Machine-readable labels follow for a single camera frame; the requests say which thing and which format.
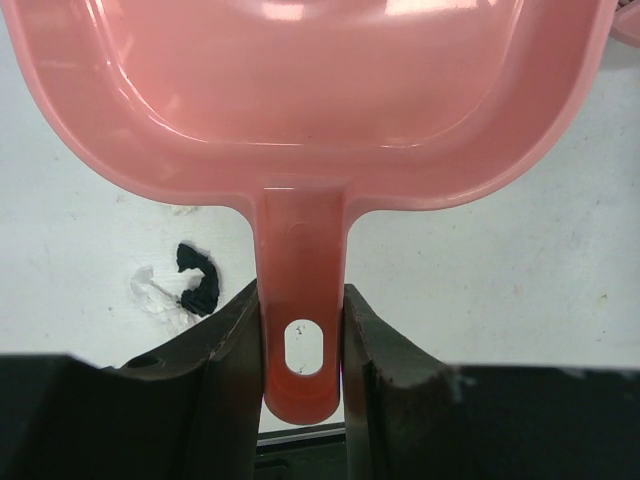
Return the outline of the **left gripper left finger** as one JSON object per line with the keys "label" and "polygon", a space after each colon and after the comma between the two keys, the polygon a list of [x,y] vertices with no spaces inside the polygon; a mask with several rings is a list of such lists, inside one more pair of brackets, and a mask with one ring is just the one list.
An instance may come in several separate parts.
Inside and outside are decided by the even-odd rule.
{"label": "left gripper left finger", "polygon": [[250,479],[262,395],[254,284],[119,368],[68,355],[5,355],[1,475]]}

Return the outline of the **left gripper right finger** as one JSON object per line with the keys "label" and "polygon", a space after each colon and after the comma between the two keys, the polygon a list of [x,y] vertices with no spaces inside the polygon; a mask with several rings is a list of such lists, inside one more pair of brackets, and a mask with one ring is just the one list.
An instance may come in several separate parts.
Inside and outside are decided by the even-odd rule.
{"label": "left gripper right finger", "polygon": [[342,378],[352,479],[639,475],[635,370],[448,365],[347,286]]}

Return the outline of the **pink dustpan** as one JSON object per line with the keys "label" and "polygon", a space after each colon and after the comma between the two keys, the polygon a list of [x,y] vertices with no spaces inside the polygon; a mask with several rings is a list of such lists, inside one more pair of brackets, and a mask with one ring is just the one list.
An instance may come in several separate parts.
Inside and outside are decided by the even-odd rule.
{"label": "pink dustpan", "polygon": [[346,237],[526,172],[581,108],[612,1],[5,1],[21,73],[86,165],[250,223],[264,398],[339,404]]}

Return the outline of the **pink hand brush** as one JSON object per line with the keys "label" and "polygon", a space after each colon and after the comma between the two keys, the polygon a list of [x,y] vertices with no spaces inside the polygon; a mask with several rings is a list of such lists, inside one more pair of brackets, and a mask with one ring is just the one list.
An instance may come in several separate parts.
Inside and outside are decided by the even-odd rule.
{"label": "pink hand brush", "polygon": [[640,0],[618,2],[610,36],[625,45],[640,47]]}

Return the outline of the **black paper scrap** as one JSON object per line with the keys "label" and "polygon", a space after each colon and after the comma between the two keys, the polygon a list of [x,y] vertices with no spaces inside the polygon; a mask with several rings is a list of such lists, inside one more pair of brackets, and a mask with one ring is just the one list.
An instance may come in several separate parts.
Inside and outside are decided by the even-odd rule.
{"label": "black paper scrap", "polygon": [[199,317],[215,312],[220,296],[218,270],[211,258],[188,243],[180,243],[176,250],[176,264],[179,273],[197,271],[201,274],[182,291],[179,305]]}

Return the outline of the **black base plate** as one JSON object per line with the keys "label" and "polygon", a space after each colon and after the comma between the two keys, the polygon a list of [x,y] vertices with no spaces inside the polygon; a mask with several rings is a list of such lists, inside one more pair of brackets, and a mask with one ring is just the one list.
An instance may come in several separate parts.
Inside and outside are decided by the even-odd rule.
{"label": "black base plate", "polygon": [[255,480],[347,478],[343,422],[258,434]]}

